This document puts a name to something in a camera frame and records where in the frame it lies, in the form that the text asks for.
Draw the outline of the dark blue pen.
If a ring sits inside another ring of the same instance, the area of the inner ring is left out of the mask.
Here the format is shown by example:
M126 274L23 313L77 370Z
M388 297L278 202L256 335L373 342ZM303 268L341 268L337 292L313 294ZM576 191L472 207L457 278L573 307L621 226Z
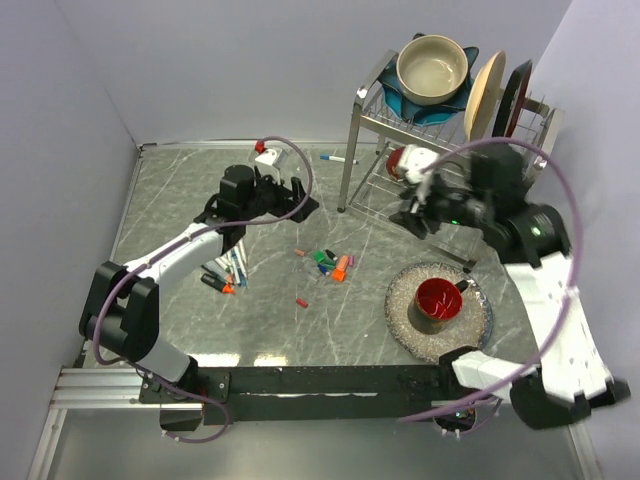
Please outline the dark blue pen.
M240 285L243 286L243 287L247 287L247 279L246 279L246 275L245 275L245 272L244 272L244 268L243 268L243 266L241 264L241 261L237 256L235 256L233 258L234 258L234 263L235 263L235 266L236 266L236 270L237 270L237 274L238 274Z

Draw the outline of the steel dish rack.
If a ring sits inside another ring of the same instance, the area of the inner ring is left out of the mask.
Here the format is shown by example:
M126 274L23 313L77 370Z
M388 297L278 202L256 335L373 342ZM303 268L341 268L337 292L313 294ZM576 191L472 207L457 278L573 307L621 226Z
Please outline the steel dish rack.
M448 103L414 106L400 92L396 72L398 54L387 51L356 92L346 158L354 159L359 134L376 134L376 158L358 186L350 182L354 172L344 168L338 194L338 212L352 210L389 228L408 182L394 168L403 148L415 145L428 157L458 148L466 140L465 113L475 78L467 75ZM494 109L487 123L489 135L508 133L512 137L551 152L556 144L565 113L529 93L527 70L516 68L507 87L498 89Z

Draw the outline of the blue capped white marker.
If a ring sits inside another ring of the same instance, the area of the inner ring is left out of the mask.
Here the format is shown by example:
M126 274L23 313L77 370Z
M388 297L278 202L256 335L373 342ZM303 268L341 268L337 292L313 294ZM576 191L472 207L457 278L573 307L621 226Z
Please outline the blue capped white marker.
M332 162L338 162L338 163L346 163L346 158L344 157L339 157L339 156L335 156L335 155L328 155L328 154L321 154L319 156L319 158L321 160L325 160L325 161L332 161ZM352 163L354 165L359 164L359 160L358 159L352 159Z

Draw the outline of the black orange highlighter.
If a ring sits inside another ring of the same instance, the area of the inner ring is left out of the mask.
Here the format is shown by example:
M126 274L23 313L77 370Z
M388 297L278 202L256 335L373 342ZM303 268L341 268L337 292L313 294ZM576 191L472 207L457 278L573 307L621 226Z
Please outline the black orange highlighter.
M235 293L233 287L230 284L228 284L226 281L221 280L217 276L205 273L200 277L200 280L205 285L215 289L220 293L223 293L223 294Z

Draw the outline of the green capped marker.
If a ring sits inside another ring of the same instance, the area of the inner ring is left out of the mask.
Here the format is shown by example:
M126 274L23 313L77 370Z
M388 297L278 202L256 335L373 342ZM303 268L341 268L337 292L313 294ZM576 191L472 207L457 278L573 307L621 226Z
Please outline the green capped marker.
M227 263L226 260L223 260L222 258L216 258L215 263L225 270L229 269L229 264Z

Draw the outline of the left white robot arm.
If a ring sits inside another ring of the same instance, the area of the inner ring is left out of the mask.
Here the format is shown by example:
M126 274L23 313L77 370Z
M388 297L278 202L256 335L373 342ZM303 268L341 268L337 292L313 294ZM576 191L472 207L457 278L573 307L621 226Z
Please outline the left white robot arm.
M175 239L124 265L107 261L96 269L80 334L118 359L164 378L163 390L172 399L191 399L202 390L198 363L162 338L162 292L232 250L250 225L303 222L318 207L310 190L298 177L285 184L256 167L226 168L218 192Z

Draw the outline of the orange highlighter cap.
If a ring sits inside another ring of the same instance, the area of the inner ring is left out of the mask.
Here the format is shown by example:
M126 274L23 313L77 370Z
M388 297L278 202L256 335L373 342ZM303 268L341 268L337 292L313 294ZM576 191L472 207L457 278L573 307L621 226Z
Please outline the orange highlighter cap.
M337 282L343 282L345 280L345 277L346 272L339 269L335 269L331 273L331 278Z

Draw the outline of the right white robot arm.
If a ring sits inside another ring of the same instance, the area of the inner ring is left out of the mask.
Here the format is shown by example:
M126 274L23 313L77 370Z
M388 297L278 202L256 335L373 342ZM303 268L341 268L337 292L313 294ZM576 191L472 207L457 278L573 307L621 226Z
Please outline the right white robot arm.
M604 364L581 305L578 243L555 208L527 200L523 156L508 144L474 148L464 188L445 182L439 159L424 147L401 149L389 171L408 187L393 221L419 238L444 223L481 231L516 286L538 347L523 364L472 346L447 352L438 360L439 390L461 397L455 407L507 400L533 430L569 426L628 399L629 386Z

